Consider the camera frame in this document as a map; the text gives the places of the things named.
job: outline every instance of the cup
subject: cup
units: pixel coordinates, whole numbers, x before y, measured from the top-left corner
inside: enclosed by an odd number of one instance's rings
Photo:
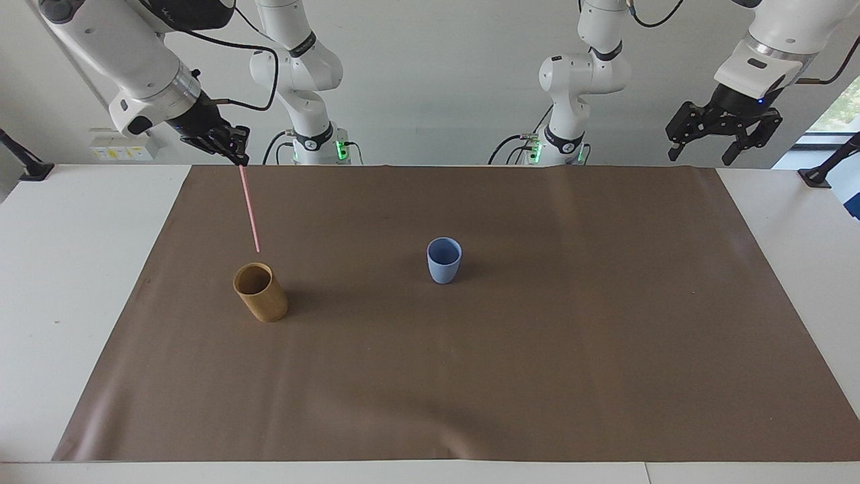
[[[427,246],[427,267],[437,284],[447,284],[454,280],[462,258],[463,248],[450,237],[439,237]]]
[[[233,277],[233,289],[245,306],[263,323],[274,323],[287,310],[286,294],[272,268],[259,262],[242,267]]]

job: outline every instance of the white electrical box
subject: white electrical box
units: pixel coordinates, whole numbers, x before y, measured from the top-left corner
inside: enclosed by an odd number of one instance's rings
[[[156,142],[149,136],[126,138],[116,136],[97,136],[89,144],[93,155],[99,161],[153,161],[158,154]]]

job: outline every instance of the white table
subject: white table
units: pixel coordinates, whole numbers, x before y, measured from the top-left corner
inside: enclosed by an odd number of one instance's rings
[[[0,205],[0,482],[860,483],[860,462],[48,463],[187,172],[59,166]],[[860,414],[860,224],[794,172],[720,174]]]

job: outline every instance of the black stand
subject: black stand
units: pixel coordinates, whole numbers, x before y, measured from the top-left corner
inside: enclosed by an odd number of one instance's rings
[[[831,187],[830,183],[827,182],[827,174],[830,173],[830,170],[836,168],[838,164],[842,163],[842,160],[858,152],[860,152],[860,132],[851,136],[851,139],[840,146],[821,166],[807,170],[798,170],[797,172],[801,174],[801,178],[806,182],[806,185],[814,189],[829,189]]]
[[[18,178],[22,182],[41,182],[47,178],[48,173],[53,170],[53,163],[45,163],[39,157],[32,154],[27,148],[18,144],[0,129],[0,144],[9,148],[9,151],[21,161],[24,166],[24,174]]]

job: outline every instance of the blue object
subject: blue object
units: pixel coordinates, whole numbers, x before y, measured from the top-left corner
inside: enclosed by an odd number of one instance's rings
[[[845,203],[845,208],[856,219],[860,220],[860,193],[854,195],[848,202]]]
[[[427,266],[430,268],[430,276],[437,284],[447,284],[454,280],[461,259],[463,248],[450,237],[439,237],[427,246]]]

